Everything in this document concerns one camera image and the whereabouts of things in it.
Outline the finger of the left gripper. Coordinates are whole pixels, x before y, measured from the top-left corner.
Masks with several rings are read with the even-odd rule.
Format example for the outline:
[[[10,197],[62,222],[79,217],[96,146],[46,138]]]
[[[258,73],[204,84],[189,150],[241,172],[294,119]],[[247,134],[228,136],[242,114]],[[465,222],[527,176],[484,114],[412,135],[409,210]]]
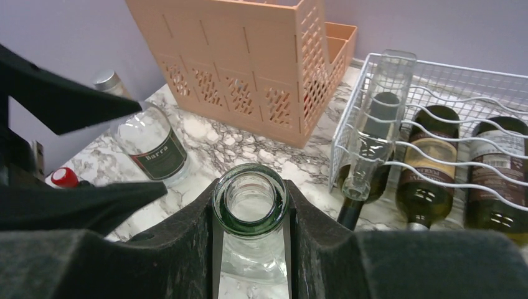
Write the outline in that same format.
[[[42,69],[1,46],[1,126],[15,99],[56,135],[141,111],[139,102],[99,92]]]
[[[101,187],[1,187],[1,230],[88,229],[107,235],[136,211],[165,196],[160,182]]]

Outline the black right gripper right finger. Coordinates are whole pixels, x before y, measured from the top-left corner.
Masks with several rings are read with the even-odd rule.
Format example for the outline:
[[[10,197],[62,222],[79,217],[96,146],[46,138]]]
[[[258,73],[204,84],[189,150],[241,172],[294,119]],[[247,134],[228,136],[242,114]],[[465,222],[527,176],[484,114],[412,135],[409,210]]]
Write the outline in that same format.
[[[290,298],[526,298],[527,264],[481,230],[353,232],[286,181]]]

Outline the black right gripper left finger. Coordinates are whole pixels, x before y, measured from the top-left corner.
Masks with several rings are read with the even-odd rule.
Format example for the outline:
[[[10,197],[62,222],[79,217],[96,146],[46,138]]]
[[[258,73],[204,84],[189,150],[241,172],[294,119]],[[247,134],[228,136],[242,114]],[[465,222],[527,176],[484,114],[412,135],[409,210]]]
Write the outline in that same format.
[[[1,297],[215,298],[213,190],[127,242],[88,229],[1,230]]]

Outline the clear bottle silver cap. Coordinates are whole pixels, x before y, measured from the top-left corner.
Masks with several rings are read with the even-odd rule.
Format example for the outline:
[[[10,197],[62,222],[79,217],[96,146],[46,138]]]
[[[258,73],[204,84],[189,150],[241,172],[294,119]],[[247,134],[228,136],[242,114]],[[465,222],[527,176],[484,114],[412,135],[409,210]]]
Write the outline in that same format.
[[[110,134],[123,152],[153,181],[172,187],[187,178],[191,159],[166,114],[155,104],[111,123]]]

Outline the small clear glass bottle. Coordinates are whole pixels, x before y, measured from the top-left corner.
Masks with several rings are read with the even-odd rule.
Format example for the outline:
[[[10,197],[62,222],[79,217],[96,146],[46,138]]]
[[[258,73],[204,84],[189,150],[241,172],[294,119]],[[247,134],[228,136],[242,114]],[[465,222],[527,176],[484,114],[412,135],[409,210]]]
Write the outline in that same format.
[[[290,195],[281,176],[262,164],[235,166],[218,180],[212,206],[224,230],[221,271],[253,283],[285,283]]]

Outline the green wine bottle silver neck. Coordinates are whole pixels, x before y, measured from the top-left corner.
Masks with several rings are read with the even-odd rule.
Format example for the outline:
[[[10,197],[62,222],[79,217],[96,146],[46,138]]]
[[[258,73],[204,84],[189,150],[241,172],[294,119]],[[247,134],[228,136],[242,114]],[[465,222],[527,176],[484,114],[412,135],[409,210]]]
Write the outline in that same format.
[[[442,105],[433,105],[420,110],[414,117],[424,130],[413,125],[408,142],[412,147],[405,152],[403,162],[416,169],[414,173],[403,168],[397,187],[396,204],[407,218],[408,230],[429,230],[431,225],[444,220],[453,205],[454,189],[430,183],[423,178],[439,183],[455,182],[456,167],[439,163],[426,156],[454,163],[457,160],[458,144],[443,138],[459,137],[458,114]]]

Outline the green Primitivo wine bottle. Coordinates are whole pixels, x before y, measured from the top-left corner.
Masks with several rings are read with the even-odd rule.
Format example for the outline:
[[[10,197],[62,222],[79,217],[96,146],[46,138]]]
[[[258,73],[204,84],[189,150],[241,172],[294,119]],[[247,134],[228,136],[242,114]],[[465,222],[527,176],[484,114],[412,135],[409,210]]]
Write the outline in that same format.
[[[472,136],[491,140],[509,153],[519,156],[527,155],[527,140],[512,135],[513,133],[527,134],[527,125],[522,120],[509,116],[497,116],[489,120],[497,123],[504,130],[501,131],[489,123],[481,122],[473,130]],[[527,160],[504,154],[488,142],[471,141],[469,158],[472,162],[494,167],[511,179],[527,182]],[[488,168],[470,166],[468,182],[486,186],[507,201],[527,207],[527,188],[503,179]],[[517,245],[527,245],[526,211],[503,203],[490,192],[475,188],[468,189],[465,201],[464,227],[466,229],[495,230],[506,234]]]

